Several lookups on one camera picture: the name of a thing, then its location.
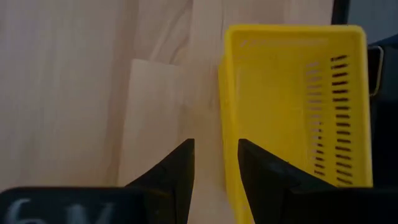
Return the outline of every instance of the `ventilation slot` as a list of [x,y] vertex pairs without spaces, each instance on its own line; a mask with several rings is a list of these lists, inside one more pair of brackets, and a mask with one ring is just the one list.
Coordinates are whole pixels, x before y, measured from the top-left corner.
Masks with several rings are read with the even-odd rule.
[[311,107],[310,110],[312,110],[312,111],[321,111],[322,108],[321,107]]
[[332,82],[331,85],[337,86],[337,85],[345,85],[347,83],[348,83],[347,81],[340,81],[340,82]]
[[347,140],[347,139],[337,139],[337,142],[351,143],[351,141],[350,141],[350,140]]
[[337,169],[336,172],[337,172],[338,174],[346,175],[347,177],[352,177],[352,176],[353,176],[353,175],[350,174],[349,172],[345,172],[345,171],[342,171],[342,170],[339,170],[339,169]]
[[349,118],[348,114],[336,114],[336,118]]
[[309,100],[309,103],[322,103],[322,100]]
[[310,96],[322,96],[322,93],[321,92],[311,92],[311,93],[308,93],[308,95],[310,95]]
[[348,66],[347,64],[334,65],[334,66],[331,67],[331,69],[345,68],[345,67],[347,67],[347,66]]
[[340,56],[337,56],[337,57],[332,57],[330,59],[330,61],[335,62],[335,61],[338,61],[338,60],[341,60],[341,59],[345,59],[345,58],[347,58],[347,55],[340,55]]
[[332,77],[333,77],[333,78],[338,78],[338,77],[343,77],[343,76],[346,76],[346,75],[348,75],[348,73],[346,73],[346,72],[341,72],[341,73],[335,73],[335,74],[333,74]]
[[322,132],[322,129],[312,129],[311,131],[312,131],[312,132],[315,132],[315,133],[321,133],[321,132]]
[[312,62],[312,63],[307,64],[307,68],[315,67],[315,66],[318,66],[318,65],[319,65],[319,62]]
[[345,179],[341,179],[341,178],[339,178],[339,177],[337,177],[337,180],[340,181],[340,182],[342,182],[342,183],[344,183],[344,184],[350,184],[350,185],[353,184],[352,181],[350,181],[350,180],[345,180]]
[[352,168],[353,166],[349,165],[349,164],[345,164],[342,162],[336,162],[336,165],[341,166],[341,167],[345,167],[345,168]]
[[334,94],[348,93],[348,90],[333,90],[332,93]]
[[316,73],[319,73],[319,70],[310,70],[310,71],[307,71],[307,75],[313,75],[313,74],[316,74]]
[[333,102],[347,102],[348,101],[348,98],[334,98],[333,99]]
[[323,172],[320,172],[320,171],[317,171],[317,170],[315,170],[315,171],[313,171],[314,173],[316,173],[316,174],[318,174],[318,175],[325,175]]
[[336,110],[349,110],[349,106],[336,106]]
[[351,133],[349,131],[337,131],[337,134],[345,134],[345,135],[350,135]]
[[309,88],[309,89],[321,88],[321,87],[322,87],[321,84],[318,84],[318,85],[309,85],[309,86],[307,86],[307,88]]
[[340,151],[351,152],[351,150],[347,147],[336,146],[335,149],[340,150]]
[[336,157],[339,158],[339,159],[351,160],[350,156],[344,156],[344,155],[336,154]]
[[325,166],[323,166],[323,165],[321,165],[321,164],[315,164],[315,166],[316,166],[317,168],[321,168],[321,169],[324,169],[324,168],[325,168]]
[[350,127],[351,126],[349,123],[343,123],[343,122],[337,122],[336,125],[339,127]]

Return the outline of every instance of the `wood grain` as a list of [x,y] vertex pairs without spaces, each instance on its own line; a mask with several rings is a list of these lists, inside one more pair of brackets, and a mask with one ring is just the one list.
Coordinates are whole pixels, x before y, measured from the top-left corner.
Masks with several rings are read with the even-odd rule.
[[135,58],[181,64],[189,38],[193,0],[140,0]]
[[131,66],[120,186],[147,172],[184,140],[178,134],[181,68],[138,59]]
[[334,0],[285,0],[286,24],[330,25]]
[[114,184],[136,3],[0,2],[0,189]]

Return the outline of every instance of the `yellow plastic basket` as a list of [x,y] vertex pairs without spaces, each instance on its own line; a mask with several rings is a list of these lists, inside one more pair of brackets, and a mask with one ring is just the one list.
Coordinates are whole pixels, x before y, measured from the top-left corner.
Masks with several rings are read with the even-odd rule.
[[226,185],[238,224],[252,223],[240,138],[332,185],[372,187],[360,27],[232,26],[219,86]]

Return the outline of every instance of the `basket slot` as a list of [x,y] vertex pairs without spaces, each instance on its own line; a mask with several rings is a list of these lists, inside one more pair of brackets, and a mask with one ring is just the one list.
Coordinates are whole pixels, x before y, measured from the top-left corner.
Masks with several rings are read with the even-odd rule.
[[312,139],[314,139],[314,140],[321,140],[321,139],[322,139],[322,136],[312,136]]
[[316,67],[319,65],[319,62],[312,62],[306,65],[307,68],[312,68],[312,67]]
[[309,85],[307,86],[307,89],[317,89],[317,88],[322,88],[322,84],[317,84],[317,85]]
[[323,144],[321,144],[321,143],[314,143],[314,146],[323,147]]
[[308,100],[309,103],[322,103],[322,100]]
[[347,177],[352,177],[352,176],[353,176],[352,173],[346,172],[346,171],[343,171],[343,170],[339,170],[339,169],[337,169],[336,172],[337,172],[338,174],[343,174],[343,175],[345,175],[345,176],[347,176]]
[[351,140],[348,140],[348,139],[337,139],[337,142],[340,142],[340,143],[351,143]]
[[321,157],[318,157],[318,156],[315,157],[315,160],[316,161],[321,161],[321,162],[325,161],[324,158],[321,158]]
[[342,155],[342,154],[336,154],[335,156],[336,156],[336,158],[339,158],[339,159],[344,159],[344,160],[348,160],[348,161],[351,160],[350,156],[346,156],[346,155]]
[[320,91],[310,92],[310,93],[307,93],[307,94],[310,95],[310,96],[322,96],[322,92],[320,92]]
[[336,118],[346,118],[346,119],[349,119],[349,115],[348,115],[348,114],[336,114]]
[[310,77],[307,79],[308,82],[318,82],[321,80],[322,80],[322,77]]
[[349,99],[347,97],[341,97],[341,98],[334,98],[333,102],[347,102]]
[[348,93],[348,90],[333,90],[332,93],[334,94]]
[[331,61],[331,62],[335,62],[335,61],[338,61],[338,60],[343,60],[343,59],[345,59],[345,58],[347,58],[347,55],[339,55],[339,56],[337,56],[337,57],[332,57],[332,58],[330,59],[330,61]]
[[322,107],[320,107],[320,106],[314,106],[314,107],[310,107],[309,109],[312,110],[312,111],[321,111],[321,110],[322,110]]
[[321,118],[321,115],[320,114],[310,114],[310,118],[313,118],[313,119]]
[[350,149],[350,148],[348,148],[348,147],[343,147],[343,146],[335,146],[335,149],[336,149],[336,150],[339,150],[339,151],[351,152],[351,149]]
[[325,168],[325,166],[324,166],[324,165],[321,165],[321,164],[315,164],[315,167],[321,168],[321,169],[324,169],[324,168]]
[[313,129],[311,129],[311,131],[314,132],[314,133],[321,133],[321,132],[322,132],[322,129],[320,129],[320,128],[313,128]]
[[352,181],[350,181],[350,180],[345,180],[345,179],[342,179],[342,178],[339,178],[339,177],[337,177],[337,180],[338,181],[340,181],[340,182],[342,182],[342,183],[344,183],[344,184],[353,184],[352,183]]
[[336,110],[350,110],[351,108],[349,106],[336,106],[335,107]]
[[342,131],[342,130],[337,130],[336,134],[351,135],[351,133],[349,131]]
[[349,169],[353,168],[353,166],[351,164],[347,164],[347,163],[344,163],[344,162],[336,162],[336,165],[344,167],[344,168],[349,168]]
[[344,76],[347,76],[347,75],[348,75],[347,72],[340,72],[340,73],[334,73],[334,74],[332,75],[332,77],[333,77],[333,78],[338,78],[338,77],[344,77]]
[[339,127],[350,127],[351,126],[349,123],[346,123],[346,122],[337,122],[336,125]]
[[338,82],[331,83],[331,85],[333,85],[333,86],[346,85],[346,84],[348,84],[348,81],[338,81]]
[[345,68],[347,66],[348,66],[348,64],[346,64],[346,63],[340,64],[340,65],[332,65],[331,69],[340,69],[340,68]]
[[317,120],[317,121],[312,121],[311,125],[312,126],[319,126],[319,125],[323,125],[323,123],[321,121]]
[[324,172],[320,172],[320,171],[317,171],[317,170],[315,170],[314,173],[315,173],[315,174],[318,174],[318,175],[325,175]]
[[318,74],[319,72],[320,72],[319,69],[314,69],[314,70],[306,71],[305,74],[306,75],[313,75],[313,74]]

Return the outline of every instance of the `black object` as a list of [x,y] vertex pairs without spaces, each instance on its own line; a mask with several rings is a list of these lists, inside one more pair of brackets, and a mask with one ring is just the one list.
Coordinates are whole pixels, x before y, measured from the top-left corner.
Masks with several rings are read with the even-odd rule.
[[[398,187],[398,38],[395,43],[378,45],[384,59],[380,72],[377,94],[371,97],[372,161],[375,187]],[[369,81],[372,74],[372,53],[369,54]]]
[[26,187],[0,194],[4,224],[187,223],[194,179],[187,139],[124,188]]
[[376,96],[380,89],[384,50],[380,46],[368,47],[369,94]]
[[337,189],[239,140],[239,168],[257,224],[395,223],[396,189]]
[[331,24],[347,24],[350,0],[335,0],[331,15]]

